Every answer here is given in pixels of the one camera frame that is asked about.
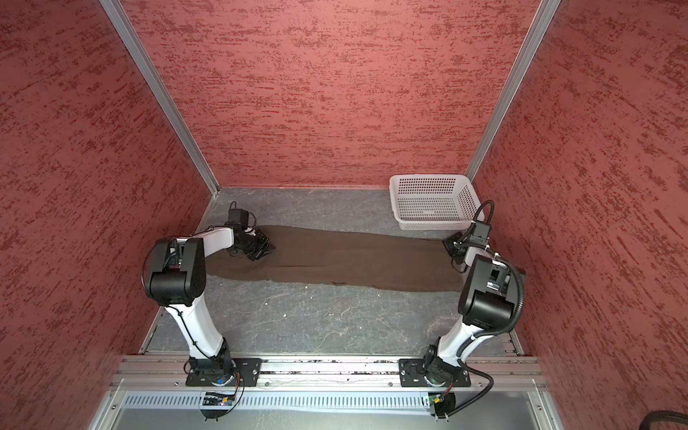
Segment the small circuit board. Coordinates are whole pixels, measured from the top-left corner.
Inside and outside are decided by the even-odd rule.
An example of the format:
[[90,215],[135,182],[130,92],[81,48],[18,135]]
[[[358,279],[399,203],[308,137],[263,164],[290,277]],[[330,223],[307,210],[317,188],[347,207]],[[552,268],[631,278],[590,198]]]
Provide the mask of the small circuit board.
[[456,396],[453,392],[447,394],[430,393],[427,398],[427,406],[432,416],[445,417],[455,409]]
[[235,400],[238,398],[236,394],[228,392],[206,392],[202,396],[201,408],[203,409],[231,409],[234,406]]

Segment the right small circuit board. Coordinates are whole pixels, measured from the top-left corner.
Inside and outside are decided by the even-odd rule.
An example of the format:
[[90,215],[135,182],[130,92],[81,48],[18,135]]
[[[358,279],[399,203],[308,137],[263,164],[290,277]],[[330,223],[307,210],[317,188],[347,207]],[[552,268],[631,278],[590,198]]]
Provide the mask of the right small circuit board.
[[430,393],[427,398],[427,406],[432,416],[445,417],[455,409],[456,396],[453,392],[447,394]]

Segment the aluminium left corner post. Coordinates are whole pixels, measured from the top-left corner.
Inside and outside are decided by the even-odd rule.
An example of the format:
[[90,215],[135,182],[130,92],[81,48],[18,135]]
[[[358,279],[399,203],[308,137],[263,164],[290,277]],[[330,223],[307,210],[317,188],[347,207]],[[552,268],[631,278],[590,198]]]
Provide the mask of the aluminium left corner post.
[[135,65],[152,91],[168,123],[170,123],[174,129],[179,141],[181,141],[186,153],[195,165],[197,172],[202,177],[211,195],[216,197],[220,193],[221,185],[212,173],[210,165],[202,154],[197,141],[193,137],[175,101],[154,66],[151,57],[143,46],[122,3],[116,0],[100,0],[100,4],[107,14],[109,21],[114,26],[116,33],[125,44],[130,57],[134,60]]

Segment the left small circuit board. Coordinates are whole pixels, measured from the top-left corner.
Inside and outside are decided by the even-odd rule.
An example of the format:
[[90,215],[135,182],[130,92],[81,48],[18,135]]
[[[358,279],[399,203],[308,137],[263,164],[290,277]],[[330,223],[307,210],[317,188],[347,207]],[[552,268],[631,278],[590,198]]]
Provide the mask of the left small circuit board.
[[206,392],[202,396],[201,408],[203,409],[231,409],[234,406],[235,400],[238,398],[236,394],[228,392]]

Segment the white perforated plastic basket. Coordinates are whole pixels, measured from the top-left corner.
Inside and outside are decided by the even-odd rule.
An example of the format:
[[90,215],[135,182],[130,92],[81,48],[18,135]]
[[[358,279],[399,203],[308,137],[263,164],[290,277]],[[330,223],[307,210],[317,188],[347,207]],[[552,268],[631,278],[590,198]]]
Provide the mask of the white perforated plastic basket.
[[393,216],[405,231],[464,230],[486,217],[462,175],[395,175],[389,190]]

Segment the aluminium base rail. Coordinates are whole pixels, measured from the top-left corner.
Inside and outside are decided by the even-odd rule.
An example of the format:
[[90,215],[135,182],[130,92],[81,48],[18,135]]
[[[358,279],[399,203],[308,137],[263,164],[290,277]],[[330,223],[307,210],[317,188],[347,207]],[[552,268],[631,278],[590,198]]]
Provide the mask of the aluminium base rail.
[[[395,356],[289,356],[240,355],[238,358],[263,360],[257,385],[248,387],[268,391],[404,391],[401,386],[399,357]],[[186,385],[185,354],[150,353],[122,359],[111,379],[114,390],[191,391]],[[471,357],[469,365],[494,378],[497,392],[549,390],[539,360],[532,357]]]

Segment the aluminium corner post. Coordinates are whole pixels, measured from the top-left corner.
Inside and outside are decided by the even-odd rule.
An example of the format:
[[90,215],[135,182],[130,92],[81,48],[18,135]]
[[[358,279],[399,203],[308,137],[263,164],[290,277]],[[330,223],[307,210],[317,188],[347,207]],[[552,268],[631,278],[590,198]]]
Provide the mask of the aluminium corner post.
[[116,0],[100,0],[100,4],[107,14],[109,21],[114,26],[116,33],[125,44],[130,57],[134,60],[135,65],[152,91],[168,123],[170,123],[174,129],[179,141],[181,141],[186,153],[195,165],[197,172],[202,177],[211,195],[216,197],[220,193],[221,185],[212,173],[210,165],[202,154],[197,141],[193,137],[175,101],[154,66],[151,57],[143,46],[122,3]]
[[512,64],[512,68],[507,76],[505,85],[500,92],[492,115],[490,116],[486,128],[478,142],[478,146],[466,169],[465,176],[474,182],[478,172],[487,157],[493,144],[494,138],[500,129],[503,120],[508,113],[512,102],[518,93],[523,79],[530,68],[530,65],[539,50],[539,47],[552,23],[555,13],[561,5],[560,0],[542,0],[539,3],[533,20],[521,43],[519,52]]

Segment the brown corduroy trousers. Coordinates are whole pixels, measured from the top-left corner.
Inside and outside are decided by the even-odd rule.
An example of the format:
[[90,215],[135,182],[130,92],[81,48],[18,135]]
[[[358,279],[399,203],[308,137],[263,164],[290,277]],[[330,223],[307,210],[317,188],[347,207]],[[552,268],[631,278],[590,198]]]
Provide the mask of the brown corduroy trousers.
[[235,281],[361,286],[406,292],[460,291],[457,271],[439,239],[264,226],[275,250],[251,261],[220,251],[207,273]]

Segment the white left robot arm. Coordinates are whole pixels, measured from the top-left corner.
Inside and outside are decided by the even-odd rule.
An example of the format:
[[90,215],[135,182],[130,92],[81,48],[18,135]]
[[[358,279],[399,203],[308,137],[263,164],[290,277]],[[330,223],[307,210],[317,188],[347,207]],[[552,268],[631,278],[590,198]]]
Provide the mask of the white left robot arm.
[[163,238],[144,266],[148,298],[167,310],[188,345],[184,371],[188,386],[255,387],[263,360],[232,358],[206,304],[206,258],[220,251],[243,253],[251,261],[271,254],[274,246],[258,229],[213,227],[193,236]]

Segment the aluminium right corner post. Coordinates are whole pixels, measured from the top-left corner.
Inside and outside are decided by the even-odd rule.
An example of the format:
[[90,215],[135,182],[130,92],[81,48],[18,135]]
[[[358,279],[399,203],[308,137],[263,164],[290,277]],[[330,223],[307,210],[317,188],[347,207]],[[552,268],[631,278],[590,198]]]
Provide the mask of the aluminium right corner post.
[[508,113],[512,102],[518,93],[523,79],[530,68],[530,65],[539,50],[539,47],[552,23],[555,13],[561,5],[560,0],[542,0],[539,3],[533,20],[521,43],[519,52],[512,64],[512,68],[507,76],[505,85],[500,92],[492,115],[490,116],[486,128],[478,142],[478,146],[466,169],[465,176],[474,182],[478,172],[487,157],[493,144],[494,138],[500,129],[503,120]]

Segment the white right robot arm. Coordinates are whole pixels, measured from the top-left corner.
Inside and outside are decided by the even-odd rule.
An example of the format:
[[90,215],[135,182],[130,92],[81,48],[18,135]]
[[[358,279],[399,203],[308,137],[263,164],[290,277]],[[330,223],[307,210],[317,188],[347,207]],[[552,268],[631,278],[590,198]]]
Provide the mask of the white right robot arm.
[[468,269],[458,304],[459,320],[429,347],[424,378],[434,387],[468,379],[468,358],[485,340],[512,331],[524,309],[526,272],[494,251],[487,238],[453,243]]

